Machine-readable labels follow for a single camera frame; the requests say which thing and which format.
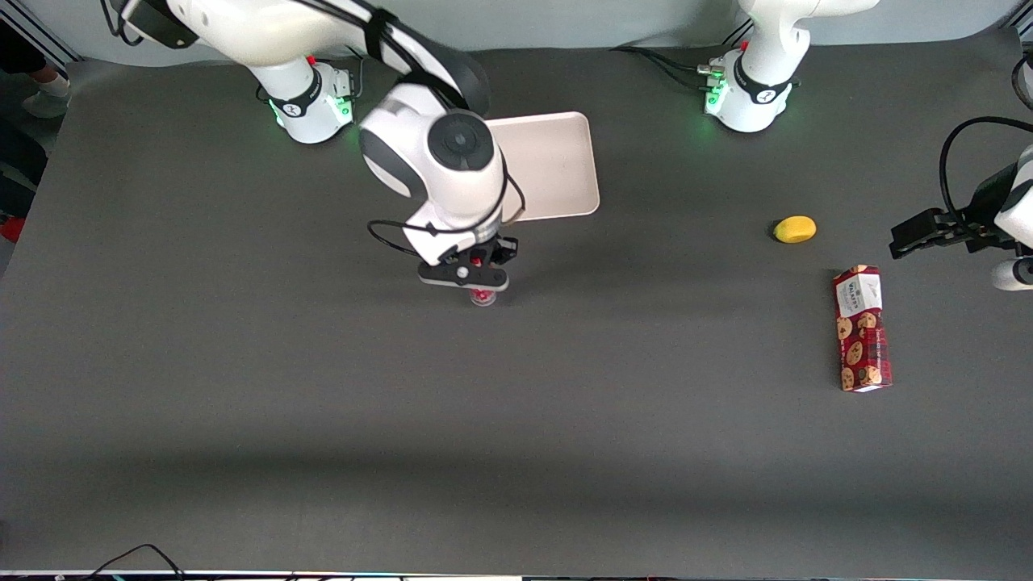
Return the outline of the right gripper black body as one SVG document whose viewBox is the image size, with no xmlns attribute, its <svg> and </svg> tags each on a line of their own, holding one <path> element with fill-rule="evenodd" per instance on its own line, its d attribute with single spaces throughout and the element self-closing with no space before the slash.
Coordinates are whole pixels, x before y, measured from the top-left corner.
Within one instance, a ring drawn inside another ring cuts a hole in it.
<svg viewBox="0 0 1033 581">
<path fill-rule="evenodd" d="M 477 243 L 450 255 L 450 264 L 469 264 L 475 268 L 500 268 L 519 253 L 515 236 L 495 235 L 490 240 Z"/>
</svg>

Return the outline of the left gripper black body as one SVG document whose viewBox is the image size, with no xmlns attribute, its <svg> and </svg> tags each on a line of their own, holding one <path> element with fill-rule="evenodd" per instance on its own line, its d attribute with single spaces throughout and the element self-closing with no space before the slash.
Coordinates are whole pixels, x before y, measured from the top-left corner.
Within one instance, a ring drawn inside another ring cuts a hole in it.
<svg viewBox="0 0 1033 581">
<path fill-rule="evenodd" d="M 963 243 L 968 248 L 1015 248 L 1018 239 L 996 225 L 997 214 L 1010 198 L 1018 165 L 1010 163 L 988 177 L 972 194 L 967 206 L 959 208 L 951 197 L 947 170 L 942 165 L 942 198 L 946 206 L 942 218 L 943 246 Z"/>
</svg>

